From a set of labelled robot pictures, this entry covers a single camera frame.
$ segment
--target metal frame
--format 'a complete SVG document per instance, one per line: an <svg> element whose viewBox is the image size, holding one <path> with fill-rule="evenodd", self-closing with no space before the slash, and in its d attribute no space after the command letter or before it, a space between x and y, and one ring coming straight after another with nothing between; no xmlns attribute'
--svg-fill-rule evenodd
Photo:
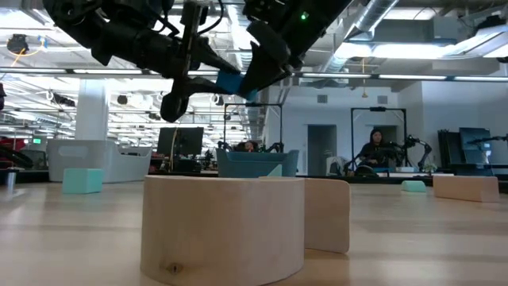
<svg viewBox="0 0 508 286"><path fill-rule="evenodd" d="M226 131L226 116L228 114L228 107L230 106L245 106L245 107L264 107L264 106L277 106L280 109L280 140L279 142L282 143L283 141L283 105L281 103L225 103L224 104L224 142L226 142L225 139L225 131Z"/></svg>
<svg viewBox="0 0 508 286"><path fill-rule="evenodd" d="M355 159L355 110L368 110L371 112L386 112L389 110L392 111L401 111L403 120L404 120L404 139L407 137L407 110L406 108L386 108L386 107L353 107L351 109L351 160ZM409 164L407 160L407 150L405 151L404 156L406 156L405 162L406 167Z"/></svg>

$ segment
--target teal box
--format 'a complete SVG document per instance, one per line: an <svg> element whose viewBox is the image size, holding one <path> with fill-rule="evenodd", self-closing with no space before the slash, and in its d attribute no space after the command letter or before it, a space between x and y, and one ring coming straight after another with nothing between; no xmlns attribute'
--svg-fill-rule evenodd
<svg viewBox="0 0 508 286"><path fill-rule="evenodd" d="M403 191L411 191L411 192L426 192L427 187L425 183L422 181L403 181L402 182L402 190Z"/></svg>
<svg viewBox="0 0 508 286"><path fill-rule="evenodd" d="M102 191L102 169L66 168L63 171L64 194L91 194Z"/></svg>

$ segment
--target dark hair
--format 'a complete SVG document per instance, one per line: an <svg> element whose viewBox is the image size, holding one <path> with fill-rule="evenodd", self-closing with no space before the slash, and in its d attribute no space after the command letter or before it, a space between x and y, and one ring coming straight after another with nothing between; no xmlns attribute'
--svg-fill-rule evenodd
<svg viewBox="0 0 508 286"><path fill-rule="evenodd" d="M384 138L383 138L383 132L381 132L381 130L380 130L380 129L377 129L377 128L374 128L374 129L371 131L371 136L370 136L370 138L371 138L370 142L371 142L371 143L374 143L374 139L372 139L372 137L374 136L374 133L378 133L378 132L379 132L379 134L381 134L381 142L380 142L380 143L383 143L383 139L384 139Z"/></svg>

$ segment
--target small robot arm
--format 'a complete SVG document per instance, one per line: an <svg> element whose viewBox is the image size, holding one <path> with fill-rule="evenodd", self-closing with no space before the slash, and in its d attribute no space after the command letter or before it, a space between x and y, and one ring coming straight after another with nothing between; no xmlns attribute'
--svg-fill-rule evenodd
<svg viewBox="0 0 508 286"><path fill-rule="evenodd" d="M160 116L175 122L187 111L194 93L232 94L247 98L291 75L303 64L314 42L352 0L244 0L243 13L252 22L248 31L259 44L251 43L252 62L237 91L227 91L208 79L188 76L201 63L224 73L241 71L218 56L201 36L198 27L206 20L208 6L195 0L183 3L179 31L167 16L174 0L43 0L49 16L65 33L92 56L107 65L112 56L140 69L174 79L171 93L163 97ZM167 36L152 30L161 21L171 30Z"/></svg>

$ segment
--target woman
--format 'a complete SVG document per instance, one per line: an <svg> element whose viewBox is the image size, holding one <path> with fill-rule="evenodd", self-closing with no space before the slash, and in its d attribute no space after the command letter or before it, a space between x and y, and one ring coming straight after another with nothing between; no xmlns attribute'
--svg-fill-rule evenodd
<svg viewBox="0 0 508 286"><path fill-rule="evenodd" d="M376 152L380 148L386 148L387 146L383 141L383 133L381 130L374 128L371 131L371 140L364 145L360 151L360 160L362 164L366 164L372 168L385 168L388 166L387 162L384 162L383 154Z"/></svg>

